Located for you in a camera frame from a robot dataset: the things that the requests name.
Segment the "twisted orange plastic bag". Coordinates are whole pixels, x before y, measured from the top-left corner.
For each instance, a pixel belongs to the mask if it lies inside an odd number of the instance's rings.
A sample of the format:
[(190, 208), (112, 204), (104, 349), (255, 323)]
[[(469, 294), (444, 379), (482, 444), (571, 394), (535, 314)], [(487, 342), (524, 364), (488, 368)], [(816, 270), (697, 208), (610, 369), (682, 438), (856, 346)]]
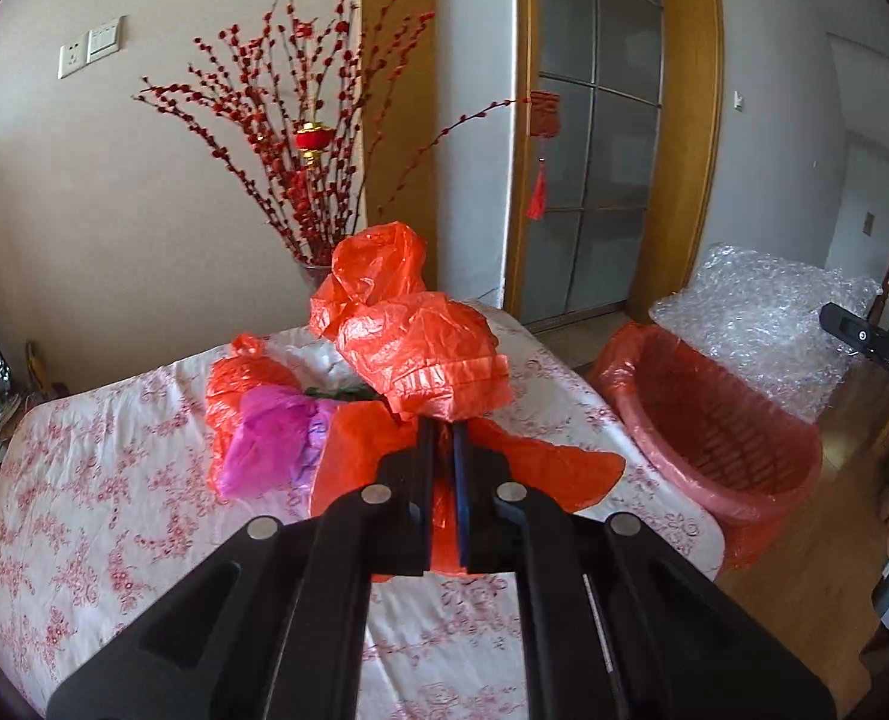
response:
[(378, 465), (407, 449), (428, 418), (436, 427), (428, 570), (467, 574), (453, 470), (453, 427), (467, 422), (477, 445), (508, 460), (511, 479), (495, 504), (515, 528), (516, 571), (561, 580), (579, 569), (576, 514), (614, 488), (622, 457), (511, 436), (490, 421), (515, 398), (508, 359), (479, 310), (425, 286), (424, 261), (424, 241), (407, 224), (370, 227), (337, 245), (311, 300), (313, 332), (381, 395), (332, 418), (311, 498), (314, 554), (330, 578), (378, 575), (376, 525), (391, 497), (376, 481)]

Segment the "dark green plastic bag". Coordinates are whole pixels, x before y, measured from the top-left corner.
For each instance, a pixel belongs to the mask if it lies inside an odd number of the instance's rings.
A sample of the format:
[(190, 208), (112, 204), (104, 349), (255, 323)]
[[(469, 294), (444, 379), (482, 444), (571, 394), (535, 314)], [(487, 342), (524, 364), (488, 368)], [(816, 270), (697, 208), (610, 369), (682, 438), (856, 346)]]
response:
[(381, 398), (381, 395), (376, 394), (368, 383), (363, 382), (337, 388), (308, 387), (303, 390), (303, 394), (311, 398), (335, 401), (373, 401)]

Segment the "pink plastic bag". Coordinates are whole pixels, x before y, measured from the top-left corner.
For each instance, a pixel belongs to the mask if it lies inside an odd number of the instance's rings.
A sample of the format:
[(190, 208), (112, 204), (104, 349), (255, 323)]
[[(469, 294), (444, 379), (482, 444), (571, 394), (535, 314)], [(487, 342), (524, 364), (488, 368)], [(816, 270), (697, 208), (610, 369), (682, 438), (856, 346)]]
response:
[(230, 442), (212, 463), (210, 484), (223, 499), (290, 489), (310, 494), (339, 401), (284, 385), (262, 385), (233, 411)]

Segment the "red lined waste basket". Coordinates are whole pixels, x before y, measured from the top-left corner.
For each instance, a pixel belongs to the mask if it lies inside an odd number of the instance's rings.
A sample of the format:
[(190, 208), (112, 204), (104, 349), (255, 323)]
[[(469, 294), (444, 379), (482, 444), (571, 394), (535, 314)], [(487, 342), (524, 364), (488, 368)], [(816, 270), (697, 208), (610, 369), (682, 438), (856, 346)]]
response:
[(622, 325), (591, 385), (666, 481), (714, 517), (726, 569), (760, 559), (822, 471), (819, 429), (657, 325)]

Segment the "knotted orange plastic bag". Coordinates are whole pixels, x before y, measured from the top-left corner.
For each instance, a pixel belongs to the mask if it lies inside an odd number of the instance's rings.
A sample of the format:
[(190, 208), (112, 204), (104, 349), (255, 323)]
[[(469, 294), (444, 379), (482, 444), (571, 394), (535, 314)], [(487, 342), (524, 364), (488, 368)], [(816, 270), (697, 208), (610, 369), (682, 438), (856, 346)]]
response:
[(241, 400), (254, 388), (282, 385), (298, 390), (300, 382), (282, 362), (266, 353), (266, 339), (241, 333), (232, 351), (210, 367), (205, 387), (205, 424), (212, 433), (212, 472), (223, 466), (241, 421)]

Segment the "glass vase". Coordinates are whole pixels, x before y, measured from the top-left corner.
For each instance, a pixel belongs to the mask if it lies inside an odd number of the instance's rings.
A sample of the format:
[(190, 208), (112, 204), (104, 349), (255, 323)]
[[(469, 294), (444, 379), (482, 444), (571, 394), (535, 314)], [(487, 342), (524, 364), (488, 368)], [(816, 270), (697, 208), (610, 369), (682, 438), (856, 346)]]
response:
[(300, 268), (300, 275), (303, 278), (303, 283), (308, 286), (308, 289), (311, 293), (317, 291), (317, 289), (323, 286), (324, 281), (328, 279), (328, 276), (332, 273), (332, 268), (328, 263), (298, 263), (298, 268)]

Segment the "floral white tablecloth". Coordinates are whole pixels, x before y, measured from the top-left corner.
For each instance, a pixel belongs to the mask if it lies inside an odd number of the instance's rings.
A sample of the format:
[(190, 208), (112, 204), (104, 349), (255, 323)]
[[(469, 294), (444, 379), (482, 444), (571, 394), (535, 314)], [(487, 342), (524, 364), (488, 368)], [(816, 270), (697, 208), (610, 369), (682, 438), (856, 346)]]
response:
[[(703, 574), (718, 574), (714, 518), (659, 477), (604, 400), (526, 328), (501, 310), (487, 319), (515, 388), (498, 426), (620, 455), (622, 478), (593, 515), (632, 512)], [(36, 406), (20, 422), (0, 471), (0, 667), (33, 709), (248, 520), (307, 515), (303, 489), (227, 502), (209, 488), (205, 383), (217, 359), (207, 349)], [(357, 712), (524, 717), (513, 578), (378, 583)]]

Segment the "bubble wrap sheet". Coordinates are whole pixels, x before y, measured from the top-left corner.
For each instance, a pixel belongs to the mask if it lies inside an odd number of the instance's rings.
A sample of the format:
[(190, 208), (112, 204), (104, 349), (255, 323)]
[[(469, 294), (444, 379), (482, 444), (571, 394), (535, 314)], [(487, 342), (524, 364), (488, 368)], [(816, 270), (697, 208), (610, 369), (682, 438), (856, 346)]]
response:
[(854, 358), (822, 330), (829, 302), (864, 317), (879, 285), (869, 277), (716, 244), (684, 289), (650, 319), (752, 390), (805, 422), (819, 419)]

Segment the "small red lantern ornament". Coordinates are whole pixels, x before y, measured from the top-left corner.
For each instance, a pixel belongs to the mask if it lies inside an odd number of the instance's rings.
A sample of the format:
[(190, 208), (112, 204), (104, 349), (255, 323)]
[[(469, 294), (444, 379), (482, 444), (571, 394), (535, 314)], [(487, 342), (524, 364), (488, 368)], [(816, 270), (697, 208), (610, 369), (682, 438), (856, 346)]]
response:
[(295, 148), (300, 153), (305, 166), (321, 163), (324, 153), (331, 148), (335, 130), (321, 122), (303, 122), (295, 130)]

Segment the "red fu tassel ornament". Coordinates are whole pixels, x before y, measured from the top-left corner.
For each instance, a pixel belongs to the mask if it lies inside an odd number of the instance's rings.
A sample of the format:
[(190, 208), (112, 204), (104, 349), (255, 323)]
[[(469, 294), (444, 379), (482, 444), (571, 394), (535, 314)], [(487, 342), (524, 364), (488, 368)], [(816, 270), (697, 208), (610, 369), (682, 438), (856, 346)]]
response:
[(560, 132), (560, 96), (552, 91), (534, 89), (529, 94), (531, 119), (529, 119), (529, 137), (539, 142), (539, 159), (537, 160), (536, 179), (532, 187), (531, 199), (527, 205), (526, 218), (529, 221), (540, 221), (547, 210), (547, 143), (554, 140)]

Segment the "red berry branches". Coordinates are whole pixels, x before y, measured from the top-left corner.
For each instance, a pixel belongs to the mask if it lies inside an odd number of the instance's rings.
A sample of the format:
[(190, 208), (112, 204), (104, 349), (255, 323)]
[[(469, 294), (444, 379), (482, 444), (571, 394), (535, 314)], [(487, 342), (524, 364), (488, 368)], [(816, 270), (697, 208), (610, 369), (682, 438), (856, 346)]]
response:
[[(296, 265), (331, 265), (362, 224), (397, 88), (433, 21), (399, 0), (373, 16), (355, 0), (335, 0), (326, 20), (301, 18), (298, 0), (275, 0), (257, 34), (230, 25), (214, 39), (197, 37), (204, 60), (189, 65), (186, 80), (145, 80), (134, 99), (207, 146)], [(295, 130), (308, 121), (335, 130), (314, 166), (295, 148)]]

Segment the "wooden framed glass door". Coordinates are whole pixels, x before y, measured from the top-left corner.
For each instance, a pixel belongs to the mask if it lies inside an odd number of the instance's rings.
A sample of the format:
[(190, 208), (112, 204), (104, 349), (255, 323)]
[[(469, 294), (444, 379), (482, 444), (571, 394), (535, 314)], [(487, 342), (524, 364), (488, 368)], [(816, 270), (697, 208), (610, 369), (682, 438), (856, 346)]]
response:
[(539, 142), (515, 133), (506, 309), (534, 328), (682, 288), (710, 206), (724, 70), (721, 0), (519, 0), (518, 89), (560, 96), (547, 210), (526, 218)]

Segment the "white wall switch plate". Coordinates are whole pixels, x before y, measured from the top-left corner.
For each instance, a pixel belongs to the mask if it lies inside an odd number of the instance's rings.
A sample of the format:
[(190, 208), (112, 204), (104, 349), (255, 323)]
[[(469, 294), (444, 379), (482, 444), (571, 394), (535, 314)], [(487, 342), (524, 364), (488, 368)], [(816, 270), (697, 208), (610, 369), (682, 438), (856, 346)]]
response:
[(116, 54), (121, 48), (122, 23), (124, 18), (116, 16), (113, 20), (88, 31), (86, 36), (86, 61), (93, 64), (108, 55)]

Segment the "white wall socket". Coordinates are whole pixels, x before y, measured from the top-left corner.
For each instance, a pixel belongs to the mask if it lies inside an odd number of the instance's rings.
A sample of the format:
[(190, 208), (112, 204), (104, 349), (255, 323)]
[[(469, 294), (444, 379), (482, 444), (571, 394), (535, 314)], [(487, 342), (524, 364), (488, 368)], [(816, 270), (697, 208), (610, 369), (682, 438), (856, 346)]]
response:
[(86, 66), (86, 39), (79, 37), (59, 49), (58, 78), (63, 80)]

